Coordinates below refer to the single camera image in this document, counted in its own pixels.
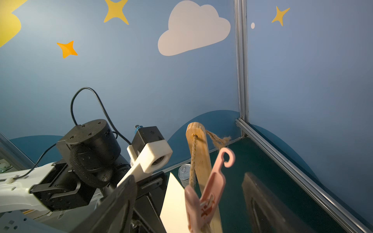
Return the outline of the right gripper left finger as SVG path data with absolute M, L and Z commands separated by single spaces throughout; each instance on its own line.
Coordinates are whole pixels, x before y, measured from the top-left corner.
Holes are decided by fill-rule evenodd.
M 133 175 L 127 177 L 94 212 L 72 230 L 73 233 L 130 232 L 137 183 Z

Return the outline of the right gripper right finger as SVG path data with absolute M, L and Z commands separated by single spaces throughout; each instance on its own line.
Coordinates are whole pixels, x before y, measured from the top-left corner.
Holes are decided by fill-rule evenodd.
M 251 172 L 245 173 L 242 189 L 253 233 L 315 232 Z

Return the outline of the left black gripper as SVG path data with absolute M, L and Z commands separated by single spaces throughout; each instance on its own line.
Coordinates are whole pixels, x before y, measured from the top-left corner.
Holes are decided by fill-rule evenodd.
M 119 186 L 128 199 L 125 233 L 166 232 L 160 214 L 167 183 L 168 176 L 161 172 L 137 183 L 131 175 Z

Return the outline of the pink clothespin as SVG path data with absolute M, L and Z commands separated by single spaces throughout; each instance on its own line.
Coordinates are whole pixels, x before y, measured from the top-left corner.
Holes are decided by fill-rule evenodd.
M 226 185 L 221 167 L 232 167 L 235 159 L 231 149 L 220 149 L 201 198 L 190 185 L 185 188 L 186 215 L 191 233 L 201 232 L 204 226 L 211 223 Z

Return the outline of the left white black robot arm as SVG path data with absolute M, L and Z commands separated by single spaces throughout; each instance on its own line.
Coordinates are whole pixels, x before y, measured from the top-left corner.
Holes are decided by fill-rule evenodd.
M 76 233 L 163 233 L 160 214 L 172 149 L 159 129 L 135 127 L 121 156 L 117 132 L 104 119 L 74 126 L 57 143 L 62 159 L 30 170 L 1 175 L 1 213 L 60 212 L 89 205 L 96 209 L 74 228 Z

